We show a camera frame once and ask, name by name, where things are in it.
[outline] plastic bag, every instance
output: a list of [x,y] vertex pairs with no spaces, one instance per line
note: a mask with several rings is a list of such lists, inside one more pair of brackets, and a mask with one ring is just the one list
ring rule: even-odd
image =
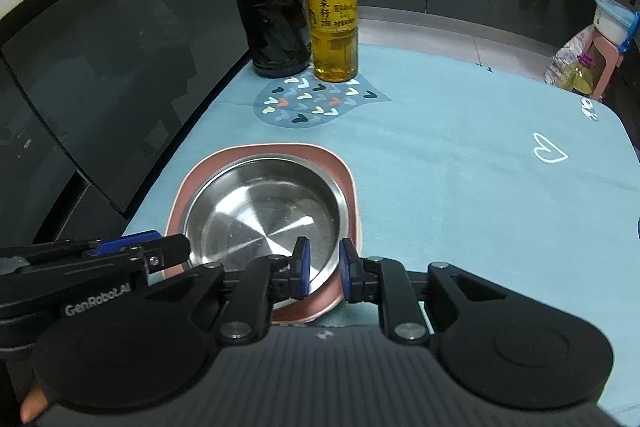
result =
[[545,83],[551,86],[562,87],[560,85],[560,77],[567,65],[577,62],[578,55],[582,55],[586,50],[585,45],[591,39],[593,33],[593,24],[590,24],[577,35],[573,36],[567,44],[562,46],[554,58],[551,60],[551,64],[548,65],[545,71]]

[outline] tile floor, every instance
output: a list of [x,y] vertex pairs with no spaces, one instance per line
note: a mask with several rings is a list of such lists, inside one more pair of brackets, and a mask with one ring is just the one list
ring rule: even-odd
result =
[[544,82],[546,67],[551,62],[551,55],[541,55],[516,46],[449,30],[399,22],[361,19],[358,23],[358,39],[365,44],[378,44],[466,60],[539,82]]

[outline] dark vinegar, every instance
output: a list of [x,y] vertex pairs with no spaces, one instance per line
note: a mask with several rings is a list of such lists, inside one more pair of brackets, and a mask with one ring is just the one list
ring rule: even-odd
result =
[[257,73],[279,78],[305,70],[311,38],[303,0],[237,1]]

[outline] heart outline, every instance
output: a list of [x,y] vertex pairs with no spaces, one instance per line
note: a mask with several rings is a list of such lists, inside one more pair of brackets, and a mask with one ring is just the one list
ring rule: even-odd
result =
[[298,117],[291,120],[291,123],[305,123],[308,122],[309,119],[303,115],[301,112],[298,113]]
[[[569,156],[564,151],[558,149],[558,147],[556,145],[551,143],[551,141],[548,138],[542,136],[542,134],[535,132],[535,133],[533,133],[533,138],[537,142],[537,144],[540,146],[540,147],[534,147],[533,152],[538,157],[538,159],[542,160],[544,163],[558,163],[558,162],[562,162],[562,161],[566,160],[567,158],[569,158]],[[551,147],[553,147],[553,149],[555,149],[557,152],[559,152],[561,154],[561,156],[559,158],[553,158],[552,160],[548,160],[547,158],[542,157],[540,155],[539,151],[544,151],[544,152],[553,152],[553,151],[551,149],[549,149],[549,147],[544,145],[540,141],[541,139],[544,140]]]

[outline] pink stool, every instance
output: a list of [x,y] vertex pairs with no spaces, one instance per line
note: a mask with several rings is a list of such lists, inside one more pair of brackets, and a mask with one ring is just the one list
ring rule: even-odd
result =
[[591,39],[586,43],[584,48],[585,53],[589,51],[592,44],[600,52],[600,55],[602,55],[605,61],[602,74],[591,93],[591,98],[599,101],[602,98],[604,90],[607,89],[613,71],[622,64],[622,59],[625,58],[625,55],[620,53],[618,47],[613,42],[610,42],[596,28],[593,29]]

